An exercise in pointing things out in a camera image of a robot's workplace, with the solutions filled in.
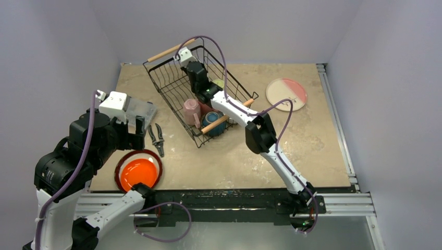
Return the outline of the yellow-green mug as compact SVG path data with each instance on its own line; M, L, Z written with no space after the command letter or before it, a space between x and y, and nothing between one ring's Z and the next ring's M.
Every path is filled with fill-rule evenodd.
M214 79L214 80L212 80L212 82L214 84L216 84L217 86L219 86L221 89L224 89L224 86L225 86L225 81L224 80L222 80L222 79Z

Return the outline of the dusty pink mug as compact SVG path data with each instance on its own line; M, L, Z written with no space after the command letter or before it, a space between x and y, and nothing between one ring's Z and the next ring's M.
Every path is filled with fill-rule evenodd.
M204 116L207 113L213 112L214 109L207 104L200 104L201 115Z

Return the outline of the light pink mug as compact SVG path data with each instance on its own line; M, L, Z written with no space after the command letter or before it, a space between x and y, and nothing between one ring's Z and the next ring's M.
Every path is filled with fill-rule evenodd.
M183 119L187 125L201 127L201 107L196 99L187 99L183 104Z

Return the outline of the dark blue beige bowl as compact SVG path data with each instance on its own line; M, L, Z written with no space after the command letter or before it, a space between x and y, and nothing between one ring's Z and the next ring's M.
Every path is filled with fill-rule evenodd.
M223 116L224 116L224 114L222 112L220 112L220 111L208 112L202 118L202 128L205 128L208 125L213 124L216 120L218 120L219 118L221 118ZM226 122L223 121L222 123L220 123L219 125L217 125L213 129L211 129L210 131L207 131L205 133L205 135L208 135L208 136L219 136L222 133L224 133L225 129L226 129Z

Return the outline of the orange plate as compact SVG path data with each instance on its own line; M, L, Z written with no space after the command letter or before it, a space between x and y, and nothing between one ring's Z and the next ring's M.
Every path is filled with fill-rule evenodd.
M129 191L135 184L143 183L153 188L158 178L156 165L148 159L135 159L125 165L120 174L120 183L124 191Z

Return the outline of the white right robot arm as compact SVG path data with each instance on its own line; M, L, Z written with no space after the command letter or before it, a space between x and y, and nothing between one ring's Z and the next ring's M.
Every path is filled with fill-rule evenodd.
M187 74L191 91L197 99L208 106L221 111L224 116L206 125L202 133L213 130L222 122L232 119L244 128L245 142L250 151L264 157L282 178L297 211L305 212L317 204L317 192L285 156L276 135L271 117L267 110L257 112L227 93L228 87L220 87L209 80L206 67L199 61L191 61L181 67Z

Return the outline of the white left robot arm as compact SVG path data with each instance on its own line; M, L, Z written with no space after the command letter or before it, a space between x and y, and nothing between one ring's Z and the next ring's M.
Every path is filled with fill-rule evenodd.
M34 239L24 249L95 249L99 240L132 213L155 208L155 192L135 184L122 198L101 211L76 218L80 196L117 150L143 149L145 119L136 117L136 131L116 118L88 110L69 127L67 137L38 161L34 185L38 215Z

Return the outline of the clear plastic screw box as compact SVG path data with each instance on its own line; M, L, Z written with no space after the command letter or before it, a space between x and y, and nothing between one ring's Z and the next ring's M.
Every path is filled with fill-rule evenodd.
M151 121L157 113L157 106L151 102L142 101L140 99L130 97L128 108L126 111L126 117L128 120L128 125L136 127L136 116L144 117L144 131L148 129Z

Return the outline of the black pliers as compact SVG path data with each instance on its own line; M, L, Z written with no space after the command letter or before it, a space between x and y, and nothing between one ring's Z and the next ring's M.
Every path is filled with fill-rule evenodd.
M162 128L159 124L155 123L157 133L154 133L152 125L148 126L148 134L151 138L152 145L157 149L160 157L164 157L164 138Z

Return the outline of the dark red clear plate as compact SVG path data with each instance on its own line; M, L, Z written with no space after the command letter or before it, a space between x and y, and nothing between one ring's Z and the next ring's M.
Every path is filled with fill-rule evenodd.
M138 183L154 189L163 174L162 159L155 152L144 149L131 151L120 159L114 170L114 182L122 192Z

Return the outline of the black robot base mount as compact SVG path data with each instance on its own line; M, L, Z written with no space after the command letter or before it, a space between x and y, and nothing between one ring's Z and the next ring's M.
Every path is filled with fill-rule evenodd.
M310 228L315 215L325 214L322 196L317 205L297 205L284 188L152 191L137 215L152 215L160 227L177 222L251 222Z

